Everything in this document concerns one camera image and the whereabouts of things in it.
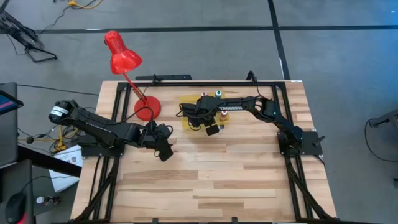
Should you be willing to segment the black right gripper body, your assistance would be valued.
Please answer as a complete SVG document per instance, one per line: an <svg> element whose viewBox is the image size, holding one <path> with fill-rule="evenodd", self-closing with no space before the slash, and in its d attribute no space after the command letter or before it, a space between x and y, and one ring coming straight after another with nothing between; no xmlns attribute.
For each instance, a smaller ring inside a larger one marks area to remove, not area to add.
<svg viewBox="0 0 398 224"><path fill-rule="evenodd" d="M181 103L180 109L183 116L188 118L191 127L204 126L209 128L216 124L215 115L219 103L220 99L214 96L203 96L195 103Z"/></svg>

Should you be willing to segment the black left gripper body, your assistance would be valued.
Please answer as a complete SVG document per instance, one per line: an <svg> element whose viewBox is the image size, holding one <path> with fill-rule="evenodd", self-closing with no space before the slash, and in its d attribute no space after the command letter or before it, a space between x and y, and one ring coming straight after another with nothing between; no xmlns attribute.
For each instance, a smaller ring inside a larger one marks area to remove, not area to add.
<svg viewBox="0 0 398 224"><path fill-rule="evenodd" d="M160 124L157 125L155 121L149 121L146 124L146 135L144 137L145 147L156 147L158 143L168 142L168 138L173 133L171 125Z"/></svg>

